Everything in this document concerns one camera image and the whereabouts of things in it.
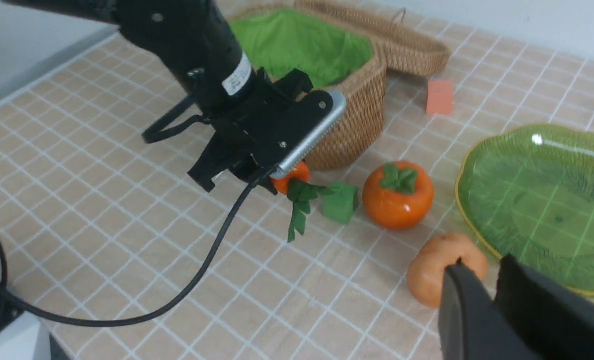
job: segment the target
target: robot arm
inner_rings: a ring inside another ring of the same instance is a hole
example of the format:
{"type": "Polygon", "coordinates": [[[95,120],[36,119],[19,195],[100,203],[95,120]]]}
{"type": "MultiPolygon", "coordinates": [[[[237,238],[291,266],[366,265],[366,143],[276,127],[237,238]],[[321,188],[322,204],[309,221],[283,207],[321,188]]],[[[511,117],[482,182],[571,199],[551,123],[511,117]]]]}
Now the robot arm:
{"type": "MultiPolygon", "coordinates": [[[[196,122],[212,125],[214,136],[188,171],[208,192],[226,170],[247,183],[271,168],[271,177],[285,176],[345,110],[343,94],[311,91],[299,70],[274,83],[255,71],[213,0],[4,1],[118,25],[125,39],[157,55],[189,95],[143,137],[161,141],[196,122]],[[166,129],[193,104],[201,116],[166,129]]],[[[269,179],[260,185],[276,194],[269,179]]]]}

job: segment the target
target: basket handle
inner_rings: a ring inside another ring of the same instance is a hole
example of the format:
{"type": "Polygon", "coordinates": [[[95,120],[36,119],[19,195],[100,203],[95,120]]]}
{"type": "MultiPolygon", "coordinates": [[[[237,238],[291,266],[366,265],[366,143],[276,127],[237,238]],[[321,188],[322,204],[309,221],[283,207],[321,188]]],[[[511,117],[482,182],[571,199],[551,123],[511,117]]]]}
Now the basket handle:
{"type": "Polygon", "coordinates": [[[397,24],[402,24],[404,22],[404,18],[406,17],[406,8],[402,7],[401,9],[397,10],[395,15],[392,17],[392,22],[397,24]]]}

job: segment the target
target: green plate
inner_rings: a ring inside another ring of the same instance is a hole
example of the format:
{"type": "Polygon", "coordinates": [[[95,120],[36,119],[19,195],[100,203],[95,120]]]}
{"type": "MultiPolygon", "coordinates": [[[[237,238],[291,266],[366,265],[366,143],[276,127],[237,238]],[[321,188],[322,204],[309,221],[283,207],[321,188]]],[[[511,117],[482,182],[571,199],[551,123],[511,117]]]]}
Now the green plate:
{"type": "Polygon", "coordinates": [[[594,133],[528,125],[477,144],[457,205],[495,255],[594,297],[594,133]]]}

